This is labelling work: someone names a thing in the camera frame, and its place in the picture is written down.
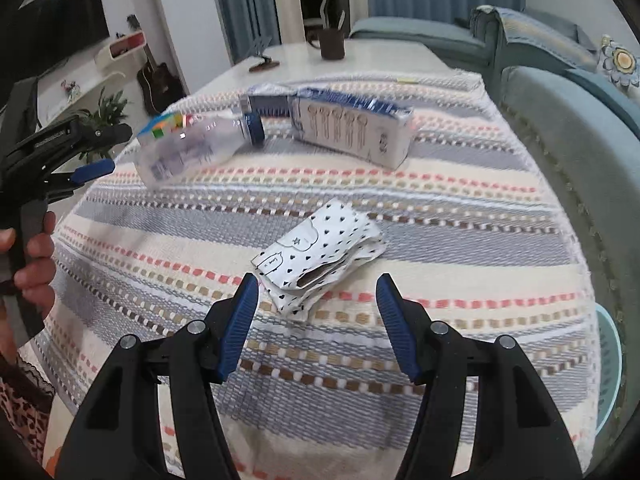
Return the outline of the left hand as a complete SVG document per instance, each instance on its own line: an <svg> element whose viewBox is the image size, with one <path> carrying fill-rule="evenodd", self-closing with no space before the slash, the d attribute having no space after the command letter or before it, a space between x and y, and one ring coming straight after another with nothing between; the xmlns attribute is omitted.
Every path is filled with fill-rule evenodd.
<svg viewBox="0 0 640 480"><path fill-rule="evenodd" d="M55 302L55 292L51 286L56 272L56 265L52 259L55 222L55 213L48 211L43 217L42 231L27 243L27 252L32 261L18 270L14 276L15 286L23 298L34 304L43 318L49 315ZM4 304L1 305L0 344L1 355L6 362L14 365L18 345L14 341Z"/></svg>

